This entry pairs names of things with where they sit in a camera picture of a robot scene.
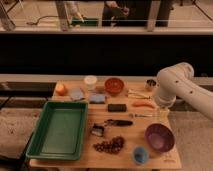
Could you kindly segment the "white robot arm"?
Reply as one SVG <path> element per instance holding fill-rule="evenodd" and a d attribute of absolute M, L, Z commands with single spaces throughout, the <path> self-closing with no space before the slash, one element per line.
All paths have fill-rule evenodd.
<path fill-rule="evenodd" d="M 193 83 L 193 77 L 194 69 L 186 62 L 161 69 L 157 73 L 159 86 L 153 93 L 153 99 L 159 107 L 169 108 L 176 97 L 180 97 L 213 121 L 213 92 Z"/>

